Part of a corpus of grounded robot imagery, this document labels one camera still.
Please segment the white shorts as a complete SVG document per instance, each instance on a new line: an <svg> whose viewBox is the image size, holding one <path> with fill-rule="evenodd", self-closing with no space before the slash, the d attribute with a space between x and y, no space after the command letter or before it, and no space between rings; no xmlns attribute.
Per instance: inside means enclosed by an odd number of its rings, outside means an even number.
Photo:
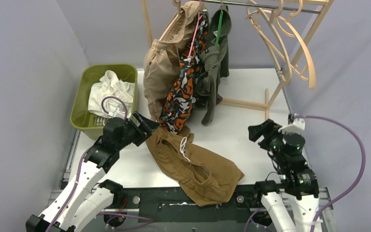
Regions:
<svg viewBox="0 0 371 232"><path fill-rule="evenodd" d="M111 107L126 110L126 117L131 117L134 103L135 83L123 81L117 74L107 70L90 89L87 110L103 118L110 118L107 113Z"/></svg>

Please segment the camouflage patterned shorts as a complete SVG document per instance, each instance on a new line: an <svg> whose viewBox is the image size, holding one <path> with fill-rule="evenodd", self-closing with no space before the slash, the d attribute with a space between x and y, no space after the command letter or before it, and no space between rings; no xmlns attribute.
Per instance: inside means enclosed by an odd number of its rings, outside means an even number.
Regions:
<svg viewBox="0 0 371 232"><path fill-rule="evenodd" d="M197 79L204 73L204 64L200 55L205 48L205 36L208 33L208 10L201 11L201 20L195 38L191 57L187 58L191 39L180 55L180 74L169 91L162 114L158 122L170 132L178 132L187 122L191 111L199 98L196 89Z"/></svg>

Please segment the olive green plastic basket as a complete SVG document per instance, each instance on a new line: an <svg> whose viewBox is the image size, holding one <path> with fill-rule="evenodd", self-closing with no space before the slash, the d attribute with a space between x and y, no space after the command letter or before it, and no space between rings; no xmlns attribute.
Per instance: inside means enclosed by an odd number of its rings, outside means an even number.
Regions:
<svg viewBox="0 0 371 232"><path fill-rule="evenodd" d="M137 69L131 64L117 63L117 64L97 64L88 67L84 70L81 81L75 96L73 107L70 115L71 125L83 132L88 138L96 140L102 135L103 125L107 119L98 115L92 114L88 111L88 99L90 89L94 83L97 83L107 70L111 70L117 74L125 82L133 83L134 88L134 106L131 110L137 110L138 101L138 85Z"/></svg>

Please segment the brown shorts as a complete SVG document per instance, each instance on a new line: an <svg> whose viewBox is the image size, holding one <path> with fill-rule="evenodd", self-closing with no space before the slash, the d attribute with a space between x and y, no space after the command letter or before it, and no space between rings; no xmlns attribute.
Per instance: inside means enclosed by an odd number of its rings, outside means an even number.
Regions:
<svg viewBox="0 0 371 232"><path fill-rule="evenodd" d="M161 171L198 206L227 203L244 173L231 160L193 143L188 127L177 134L158 128L146 140Z"/></svg>

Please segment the dark green shorts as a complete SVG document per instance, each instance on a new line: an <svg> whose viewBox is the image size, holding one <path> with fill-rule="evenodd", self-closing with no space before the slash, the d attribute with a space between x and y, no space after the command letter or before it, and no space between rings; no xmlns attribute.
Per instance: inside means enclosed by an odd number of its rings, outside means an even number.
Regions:
<svg viewBox="0 0 371 232"><path fill-rule="evenodd" d="M215 44L220 11L223 10L223 20L219 44ZM204 64L204 73L197 79L196 89L199 95L198 106L206 107L207 111L201 123L210 124L214 118L215 107L223 101L218 93L221 78L229 76L229 46L228 35L231 32L232 21L228 6L221 5L214 13L205 36L205 48L200 58Z"/></svg>

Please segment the green hanger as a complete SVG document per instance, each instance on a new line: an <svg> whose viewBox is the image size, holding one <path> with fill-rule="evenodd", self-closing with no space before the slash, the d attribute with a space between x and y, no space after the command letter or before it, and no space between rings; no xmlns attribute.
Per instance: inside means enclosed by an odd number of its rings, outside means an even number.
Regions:
<svg viewBox="0 0 371 232"><path fill-rule="evenodd" d="M219 44L219 39L221 36L222 20L223 20L223 10L220 11L219 18L218 18L217 36L216 36L215 44Z"/></svg>

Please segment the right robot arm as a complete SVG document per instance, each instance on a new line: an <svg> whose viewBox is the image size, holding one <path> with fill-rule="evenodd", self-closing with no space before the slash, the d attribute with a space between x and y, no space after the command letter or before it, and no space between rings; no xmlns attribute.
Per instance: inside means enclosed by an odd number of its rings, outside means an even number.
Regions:
<svg viewBox="0 0 371 232"><path fill-rule="evenodd" d="M249 140L264 149L280 182L258 181L252 193L253 202L263 206L278 232L320 232L323 221L318 217L319 187L317 177L303 155L305 139L303 119L291 119L285 126L267 119L249 126Z"/></svg>

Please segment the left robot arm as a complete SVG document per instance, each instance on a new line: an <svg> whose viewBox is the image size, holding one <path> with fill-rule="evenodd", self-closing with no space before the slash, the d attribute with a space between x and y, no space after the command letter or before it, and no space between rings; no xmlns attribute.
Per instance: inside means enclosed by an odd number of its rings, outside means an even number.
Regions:
<svg viewBox="0 0 371 232"><path fill-rule="evenodd" d="M133 119L111 118L102 135L80 158L75 176L38 216L26 221L28 232L80 232L108 206L123 202L121 184L102 178L120 158L120 151L140 146L161 126L133 112Z"/></svg>

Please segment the beige shorts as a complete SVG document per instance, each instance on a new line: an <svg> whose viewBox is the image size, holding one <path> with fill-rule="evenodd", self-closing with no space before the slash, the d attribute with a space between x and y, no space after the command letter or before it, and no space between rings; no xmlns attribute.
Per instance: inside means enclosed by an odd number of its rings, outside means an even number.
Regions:
<svg viewBox="0 0 371 232"><path fill-rule="evenodd" d="M162 113L169 91L180 74L180 55L193 37L199 3L189 1L180 5L159 39L152 42L145 55L143 67L144 96L151 119L156 121Z"/></svg>

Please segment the pink hanger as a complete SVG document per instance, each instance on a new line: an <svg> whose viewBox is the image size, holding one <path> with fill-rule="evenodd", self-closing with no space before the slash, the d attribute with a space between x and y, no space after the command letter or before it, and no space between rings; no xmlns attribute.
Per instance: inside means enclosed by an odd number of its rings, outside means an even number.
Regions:
<svg viewBox="0 0 371 232"><path fill-rule="evenodd" d="M193 37L192 37L192 40L191 40L190 49L189 49L187 58L190 58L191 57L191 53L192 53L192 50L193 50L195 38L196 38L197 31L198 31L198 28L199 28L200 20L201 20L201 5L202 5L202 0L199 0L198 2L199 2L199 7L198 7L198 13L197 13L197 20L196 20L196 25L195 25L195 29L194 29L194 33L193 33Z"/></svg>

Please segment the wooden clothes rack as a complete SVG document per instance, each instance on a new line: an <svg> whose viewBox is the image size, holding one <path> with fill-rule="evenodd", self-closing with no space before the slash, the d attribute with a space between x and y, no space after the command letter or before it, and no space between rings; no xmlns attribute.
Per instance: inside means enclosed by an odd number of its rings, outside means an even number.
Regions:
<svg viewBox="0 0 371 232"><path fill-rule="evenodd" d="M277 6L258 4L254 0L247 3L216 0L215 4L238 5L246 7L246 19L250 20L252 26L261 36L271 57L275 63L276 73L279 84L273 95L269 95L269 90L265 90L265 102L250 102L236 99L224 98L221 104L260 110L265 113L265 118L269 118L269 110L283 87L289 85L293 74L302 80L307 81L309 88L316 87L316 72L308 43L330 9L333 1L331 0L298 0L296 8L284 6L284 1L280 0ZM316 18L305 37L301 37L290 19L300 13L315 14ZM289 58L286 47L280 33L288 37L295 38L299 43L299 48L293 58Z"/></svg>

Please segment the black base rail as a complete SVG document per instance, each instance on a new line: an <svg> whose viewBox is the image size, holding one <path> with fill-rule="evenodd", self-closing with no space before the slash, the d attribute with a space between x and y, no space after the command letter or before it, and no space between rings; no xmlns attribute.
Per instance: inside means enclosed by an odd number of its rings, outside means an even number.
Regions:
<svg viewBox="0 0 371 232"><path fill-rule="evenodd" d="M227 203L203 207L191 201L180 187L171 188L125 188L118 202L105 208L113 213L138 213L138 221L146 218L154 222L220 222L245 223L249 216L262 205L259 191L254 185L238 185Z"/></svg>

